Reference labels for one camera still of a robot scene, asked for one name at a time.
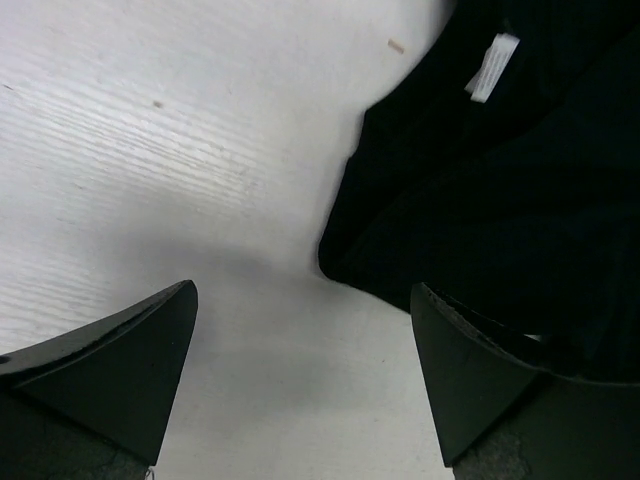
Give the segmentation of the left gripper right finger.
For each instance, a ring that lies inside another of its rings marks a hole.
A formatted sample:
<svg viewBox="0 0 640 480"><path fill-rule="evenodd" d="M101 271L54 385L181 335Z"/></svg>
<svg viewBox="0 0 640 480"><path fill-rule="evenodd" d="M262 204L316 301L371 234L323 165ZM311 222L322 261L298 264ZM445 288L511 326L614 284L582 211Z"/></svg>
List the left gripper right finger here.
<svg viewBox="0 0 640 480"><path fill-rule="evenodd" d="M447 467L638 467L637 378L575 373L544 343L462 316L424 284L411 319Z"/></svg>

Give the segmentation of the black t-shirt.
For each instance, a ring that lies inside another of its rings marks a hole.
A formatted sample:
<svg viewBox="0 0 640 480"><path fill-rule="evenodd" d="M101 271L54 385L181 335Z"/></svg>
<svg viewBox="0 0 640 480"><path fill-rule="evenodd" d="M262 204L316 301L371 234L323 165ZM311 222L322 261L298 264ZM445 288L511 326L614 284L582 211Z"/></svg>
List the black t-shirt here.
<svg viewBox="0 0 640 480"><path fill-rule="evenodd" d="M639 380L639 5L460 1L364 115L328 278L536 370Z"/></svg>

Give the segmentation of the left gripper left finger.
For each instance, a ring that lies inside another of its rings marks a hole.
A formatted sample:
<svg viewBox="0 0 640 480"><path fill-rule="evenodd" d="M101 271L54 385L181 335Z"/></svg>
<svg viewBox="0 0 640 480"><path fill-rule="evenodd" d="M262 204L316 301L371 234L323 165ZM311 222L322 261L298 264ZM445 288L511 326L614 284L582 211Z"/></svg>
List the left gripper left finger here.
<svg viewBox="0 0 640 480"><path fill-rule="evenodd" d="M69 426L156 464L196 323L178 282L116 314L1 357L1 446Z"/></svg>

